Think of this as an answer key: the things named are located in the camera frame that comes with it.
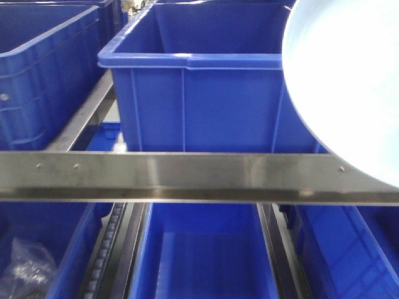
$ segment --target blue plastic bin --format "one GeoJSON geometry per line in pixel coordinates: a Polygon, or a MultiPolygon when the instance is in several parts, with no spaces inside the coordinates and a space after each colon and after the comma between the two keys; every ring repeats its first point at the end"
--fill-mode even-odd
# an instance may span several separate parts
{"type": "Polygon", "coordinates": [[[109,204],[0,202],[0,277],[14,237],[41,243],[57,274],[46,299],[75,298],[109,204]]]}
{"type": "Polygon", "coordinates": [[[399,298],[399,208],[292,206],[291,237],[314,299],[399,298]]]}
{"type": "Polygon", "coordinates": [[[120,0],[0,0],[3,4],[49,4],[49,5],[86,5],[99,7],[99,29],[101,47],[115,36],[127,23],[127,13],[123,13],[120,0]]]}
{"type": "Polygon", "coordinates": [[[255,205],[151,204],[129,299],[277,299],[255,205]]]}
{"type": "Polygon", "coordinates": [[[130,151],[313,153],[291,104],[282,2],[149,4],[99,53],[130,151]]]}
{"type": "Polygon", "coordinates": [[[41,150],[103,70],[94,6],[0,7],[0,150],[41,150]]]}
{"type": "Polygon", "coordinates": [[[104,122],[94,135],[88,151],[111,151],[120,133],[120,123],[104,122]]]}

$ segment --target metal rail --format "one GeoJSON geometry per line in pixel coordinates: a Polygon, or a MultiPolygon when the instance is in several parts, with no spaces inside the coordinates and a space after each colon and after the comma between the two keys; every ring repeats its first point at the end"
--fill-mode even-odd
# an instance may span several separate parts
{"type": "Polygon", "coordinates": [[[329,154],[1,152],[0,199],[399,205],[399,192],[329,154]]]}
{"type": "Polygon", "coordinates": [[[108,70],[96,84],[83,105],[76,111],[47,151],[84,151],[97,128],[115,101],[111,71],[108,70]]]}

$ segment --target screw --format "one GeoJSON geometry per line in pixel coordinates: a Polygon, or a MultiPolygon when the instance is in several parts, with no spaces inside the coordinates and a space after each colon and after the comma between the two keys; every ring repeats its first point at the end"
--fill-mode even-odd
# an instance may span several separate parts
{"type": "Polygon", "coordinates": [[[0,93],[0,100],[6,101],[9,98],[10,98],[10,96],[8,95],[8,93],[0,93]]]}

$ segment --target metal shelf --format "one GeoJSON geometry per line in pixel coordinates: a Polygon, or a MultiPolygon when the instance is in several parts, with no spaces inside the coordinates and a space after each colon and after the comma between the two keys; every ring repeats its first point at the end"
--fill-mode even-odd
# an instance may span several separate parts
{"type": "Polygon", "coordinates": [[[276,203],[399,206],[399,189],[329,154],[83,151],[114,100],[107,71],[45,151],[0,152],[0,200],[121,202],[98,241],[85,298],[126,298],[145,202],[257,203],[280,297],[293,299],[309,292],[276,203]],[[111,268],[110,260],[122,263],[111,268]]]}

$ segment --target plastic bag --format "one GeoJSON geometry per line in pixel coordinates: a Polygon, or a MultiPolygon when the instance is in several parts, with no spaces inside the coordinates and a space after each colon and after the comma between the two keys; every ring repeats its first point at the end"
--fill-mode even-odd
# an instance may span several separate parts
{"type": "Polygon", "coordinates": [[[11,263],[0,278],[0,298],[44,299],[56,271],[43,245],[14,238],[11,263]]]}

